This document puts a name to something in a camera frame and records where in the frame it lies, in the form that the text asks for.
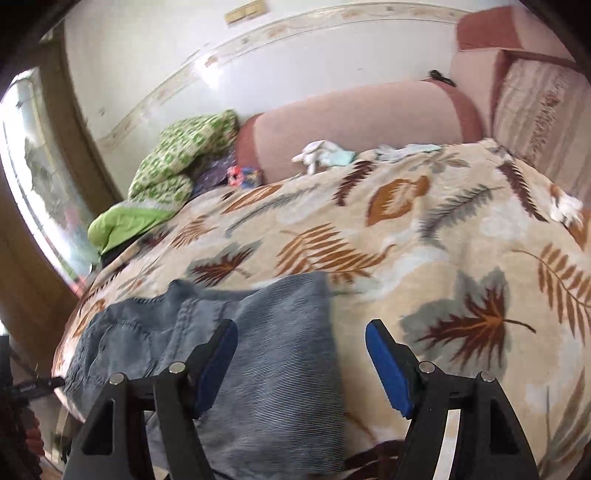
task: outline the beige floral blanket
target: beige floral blanket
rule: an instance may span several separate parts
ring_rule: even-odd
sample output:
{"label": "beige floral blanket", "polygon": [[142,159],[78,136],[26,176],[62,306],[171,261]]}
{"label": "beige floral blanket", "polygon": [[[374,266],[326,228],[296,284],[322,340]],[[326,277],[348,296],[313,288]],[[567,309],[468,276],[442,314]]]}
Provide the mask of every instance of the beige floral blanket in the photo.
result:
{"label": "beige floral blanket", "polygon": [[66,373],[95,313],[159,295],[176,278],[245,289],[323,270],[348,420],[342,478],[382,478],[408,428],[365,349],[374,318],[447,372],[499,378],[542,478],[566,478],[591,437],[591,247],[587,215],[570,230],[550,220],[555,190],[491,140],[396,164],[369,151],[311,177],[215,190],[101,273],[72,316],[54,372]]}

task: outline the metal screw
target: metal screw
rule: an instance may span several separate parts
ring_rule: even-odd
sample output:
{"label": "metal screw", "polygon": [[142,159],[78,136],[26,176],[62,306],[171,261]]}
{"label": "metal screw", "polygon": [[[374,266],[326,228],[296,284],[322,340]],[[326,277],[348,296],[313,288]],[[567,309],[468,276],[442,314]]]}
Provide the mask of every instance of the metal screw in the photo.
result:
{"label": "metal screw", "polygon": [[435,371],[435,365],[431,362],[421,362],[418,365],[418,369],[424,374],[432,374]]}
{"label": "metal screw", "polygon": [[175,362],[170,367],[168,367],[168,371],[172,374],[181,374],[184,372],[185,364],[182,362]]}
{"label": "metal screw", "polygon": [[496,377],[491,375],[489,372],[480,372],[480,376],[485,382],[494,382]]}
{"label": "metal screw", "polygon": [[125,380],[124,374],[113,374],[109,379],[109,383],[111,385],[119,385],[123,380]]}

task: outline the pink cushion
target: pink cushion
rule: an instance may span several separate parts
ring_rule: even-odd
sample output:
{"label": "pink cushion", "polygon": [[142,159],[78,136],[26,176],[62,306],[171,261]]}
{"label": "pink cushion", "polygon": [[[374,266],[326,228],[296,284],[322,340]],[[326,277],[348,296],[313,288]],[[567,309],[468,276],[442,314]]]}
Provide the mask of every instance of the pink cushion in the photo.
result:
{"label": "pink cushion", "polygon": [[437,82],[399,82],[341,90],[264,113],[254,125],[258,163],[267,182],[302,171],[291,158],[310,142],[331,140],[361,152],[379,144],[453,144],[482,138],[470,101]]}
{"label": "pink cushion", "polygon": [[522,6],[497,7],[465,15],[456,30],[460,50],[497,47],[574,63],[558,37]]}
{"label": "pink cushion", "polygon": [[476,107],[485,137],[492,135],[493,113],[510,64],[500,48],[460,51],[453,57],[450,78]]}

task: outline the blue gripper pad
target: blue gripper pad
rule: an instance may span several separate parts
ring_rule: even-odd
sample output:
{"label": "blue gripper pad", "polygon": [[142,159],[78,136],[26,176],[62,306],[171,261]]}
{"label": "blue gripper pad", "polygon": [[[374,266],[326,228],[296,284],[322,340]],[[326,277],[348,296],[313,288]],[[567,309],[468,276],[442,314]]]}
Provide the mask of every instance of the blue gripper pad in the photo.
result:
{"label": "blue gripper pad", "polygon": [[[383,338],[384,334],[380,332],[382,329],[387,338]],[[410,420],[414,405],[410,398],[408,378],[396,363],[387,342],[396,345],[382,322],[380,320],[369,322],[365,328],[365,345],[369,356],[378,372],[379,379],[382,381],[390,405],[394,410],[398,410],[403,417]]]}
{"label": "blue gripper pad", "polygon": [[231,320],[224,320],[224,322],[229,323],[221,324],[209,341],[213,349],[206,360],[201,376],[197,379],[196,418],[212,408],[238,345],[236,323]]}

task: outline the gray cloth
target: gray cloth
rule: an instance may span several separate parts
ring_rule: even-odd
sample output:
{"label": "gray cloth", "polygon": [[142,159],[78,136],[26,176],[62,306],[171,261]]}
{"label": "gray cloth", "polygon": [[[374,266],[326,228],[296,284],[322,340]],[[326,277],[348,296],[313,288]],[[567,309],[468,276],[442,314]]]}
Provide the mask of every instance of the gray cloth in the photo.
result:
{"label": "gray cloth", "polygon": [[[234,479],[341,471],[344,406],[323,273],[257,291],[175,280],[154,299],[113,304],[82,334],[64,392],[86,416],[113,373],[155,375],[185,360],[225,318],[238,325],[238,347],[213,407],[196,422],[212,468]],[[166,468],[156,415],[147,431],[152,462]]]}

